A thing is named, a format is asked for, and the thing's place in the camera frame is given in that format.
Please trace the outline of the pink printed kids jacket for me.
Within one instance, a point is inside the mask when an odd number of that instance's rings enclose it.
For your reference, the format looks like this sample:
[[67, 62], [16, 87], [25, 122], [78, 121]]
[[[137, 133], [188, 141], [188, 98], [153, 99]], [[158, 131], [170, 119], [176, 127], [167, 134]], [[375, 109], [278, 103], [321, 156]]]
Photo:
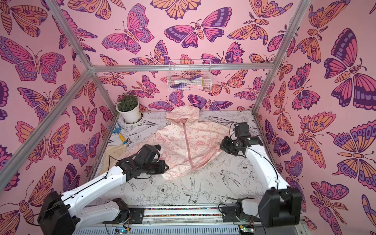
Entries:
[[123, 157], [135, 154], [146, 144], [160, 145], [160, 158], [169, 166], [162, 175], [165, 180], [175, 180], [202, 168], [222, 152], [220, 144], [229, 128], [199, 121], [199, 112], [197, 107], [181, 106], [166, 113], [169, 124], [128, 149]]

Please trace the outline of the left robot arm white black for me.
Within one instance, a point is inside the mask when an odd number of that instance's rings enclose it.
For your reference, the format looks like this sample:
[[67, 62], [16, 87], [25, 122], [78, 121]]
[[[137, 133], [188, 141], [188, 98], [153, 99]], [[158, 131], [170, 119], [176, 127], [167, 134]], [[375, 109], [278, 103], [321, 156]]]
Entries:
[[103, 205], [90, 206], [98, 197], [141, 174], [162, 175], [169, 167], [160, 159], [160, 145], [144, 145], [130, 157], [119, 160], [104, 174], [88, 183], [62, 194], [46, 196], [37, 222], [45, 235], [72, 235], [95, 224], [127, 223], [131, 218], [129, 206], [115, 198]]

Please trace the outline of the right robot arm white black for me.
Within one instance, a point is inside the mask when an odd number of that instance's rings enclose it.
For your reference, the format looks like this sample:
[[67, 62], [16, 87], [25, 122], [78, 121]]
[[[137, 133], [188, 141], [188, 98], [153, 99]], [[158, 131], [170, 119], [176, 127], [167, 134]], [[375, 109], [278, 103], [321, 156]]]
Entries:
[[301, 192], [292, 188], [280, 175], [265, 152], [262, 141], [249, 132], [245, 122], [235, 123], [220, 145], [233, 156], [250, 161], [265, 192], [260, 200], [239, 198], [238, 218], [258, 219], [264, 228], [298, 225], [301, 215]]

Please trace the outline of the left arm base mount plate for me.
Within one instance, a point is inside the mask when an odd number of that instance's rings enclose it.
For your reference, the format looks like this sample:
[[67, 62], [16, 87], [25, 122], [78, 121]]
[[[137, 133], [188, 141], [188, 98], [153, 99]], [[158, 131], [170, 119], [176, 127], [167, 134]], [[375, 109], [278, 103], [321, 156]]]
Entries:
[[120, 211], [111, 224], [142, 224], [145, 208], [130, 208]]

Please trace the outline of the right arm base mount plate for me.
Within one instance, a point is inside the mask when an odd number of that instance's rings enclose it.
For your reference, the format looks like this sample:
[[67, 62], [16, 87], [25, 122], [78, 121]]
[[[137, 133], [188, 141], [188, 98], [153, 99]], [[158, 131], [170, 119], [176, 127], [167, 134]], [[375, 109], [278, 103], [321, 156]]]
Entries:
[[252, 215], [246, 215], [242, 212], [238, 212], [236, 207], [219, 205], [218, 210], [222, 214], [223, 222], [260, 222], [259, 218], [257, 217], [254, 217]]

